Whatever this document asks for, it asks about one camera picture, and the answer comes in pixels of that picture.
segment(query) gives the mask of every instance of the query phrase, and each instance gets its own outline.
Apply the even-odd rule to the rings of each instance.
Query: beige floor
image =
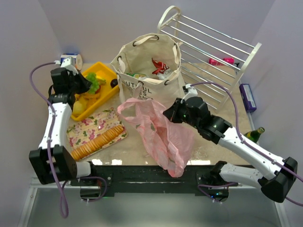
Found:
[[[84,64],[82,71],[89,68],[91,64]],[[186,65],[186,67],[193,71],[199,72],[196,68],[191,65]],[[200,68],[211,72],[220,78],[224,78],[224,80],[229,80],[228,76],[219,72],[218,70],[214,70],[210,66],[205,64],[200,64]],[[230,74],[235,75],[234,71],[226,66],[219,66],[221,69],[228,71]],[[206,73],[199,73],[204,78],[210,78],[209,75]],[[194,83],[195,81],[188,79],[188,77],[184,76],[184,80],[186,82]],[[200,85],[199,87],[201,90],[207,91],[207,93],[211,94],[213,97],[219,97],[216,95],[216,92],[213,90],[205,87],[204,85]],[[243,102],[241,99],[241,95],[239,89],[236,87],[233,91],[233,97],[236,100],[238,110],[239,110],[239,125],[240,131],[245,133],[250,131],[250,123],[248,121],[248,117],[246,115]],[[212,101],[205,95],[201,95],[201,97],[209,102]],[[101,111],[110,107],[117,108],[120,105],[119,96],[118,94],[115,95],[112,99],[102,105],[97,111]],[[232,105],[231,100],[229,99],[224,108],[219,112],[215,113],[213,108],[209,108],[212,111],[212,114],[218,115],[227,121],[231,122],[235,125],[235,112],[234,107]],[[143,146],[141,137],[139,133],[131,127],[128,123],[123,122],[126,130],[128,131],[128,136],[126,139],[113,144],[112,146],[96,152],[95,154],[83,159],[83,161],[89,161],[93,159],[100,159],[104,165],[112,165],[112,164],[122,164],[122,165],[155,165],[155,161],[152,157],[147,155],[145,148]],[[206,141],[203,139],[194,128],[191,128],[195,132],[195,144],[191,155],[191,160],[203,160],[204,162],[199,162],[200,164],[215,164],[219,160],[224,160],[232,164],[247,164],[245,160],[238,157],[231,151],[220,147],[219,145],[215,145],[212,142]]]

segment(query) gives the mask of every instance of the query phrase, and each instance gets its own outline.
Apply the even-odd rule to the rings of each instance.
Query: table surface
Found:
[[[84,64],[82,71],[89,68],[92,64]],[[207,65],[201,65],[200,67],[204,67],[207,71],[214,71],[213,68]],[[219,66],[221,69],[228,71],[230,74],[235,75],[235,72],[228,68],[227,66]],[[187,78],[184,77],[186,82],[191,82]],[[241,98],[241,94],[239,89],[236,87],[232,93],[234,97],[238,112],[239,112],[239,126],[240,131],[242,134],[251,130],[250,123],[248,120],[248,116],[245,112],[243,101]],[[207,97],[201,96],[204,100],[207,101]],[[110,107],[117,109],[120,105],[119,94],[116,94],[110,100],[108,100],[105,104],[99,107],[97,111],[103,111]],[[233,125],[235,125],[235,111],[232,105],[231,100],[229,99],[224,108],[215,113],[214,110],[210,107],[209,110],[212,114],[218,115],[225,120],[229,121]],[[127,122],[122,120],[126,130],[128,132],[128,136],[99,152],[95,152],[93,155],[90,155],[87,158],[82,159],[82,161],[97,161],[100,163],[102,162],[103,165],[156,165],[154,159],[149,156],[144,148],[142,139],[139,133],[136,131],[135,128],[130,126]],[[72,119],[70,119],[69,124],[75,123]],[[190,128],[195,134],[195,143],[192,150],[191,159],[188,165],[214,165],[220,160],[227,161],[229,163],[235,165],[245,165],[248,164],[245,160],[234,154],[233,152],[229,151],[228,149],[222,148],[219,145],[215,145],[210,141],[203,139],[196,131],[196,129],[190,127],[189,125],[183,124],[185,127]]]

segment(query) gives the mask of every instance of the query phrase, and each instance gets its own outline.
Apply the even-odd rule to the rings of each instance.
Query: small box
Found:
[[[255,104],[254,97],[252,96],[250,85],[249,84],[241,84],[239,86],[240,93],[242,96],[242,100],[244,103],[244,107],[246,112],[254,112],[257,107]]]
[[[223,58],[223,61],[225,61],[227,63],[230,63],[231,65],[233,65],[234,62],[235,62],[233,58]],[[218,61],[216,61],[215,59],[212,59],[212,58],[210,58],[208,60],[208,63],[211,64],[211,65],[224,65],[224,64],[222,64],[222,63],[220,63],[220,62],[218,62]]]

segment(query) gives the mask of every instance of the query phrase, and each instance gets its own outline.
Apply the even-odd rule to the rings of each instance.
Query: green glass bottle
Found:
[[[256,143],[259,140],[260,135],[264,132],[265,132],[265,129],[263,127],[260,127],[257,130],[249,131],[249,132],[245,133],[244,136]]]

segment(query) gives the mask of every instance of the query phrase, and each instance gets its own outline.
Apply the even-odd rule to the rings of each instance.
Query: red item in bag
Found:
[[[153,65],[157,68],[152,74],[156,74],[159,79],[165,80],[167,77],[170,76],[172,73],[172,70],[163,62],[161,61],[156,61],[154,59],[151,59]]]

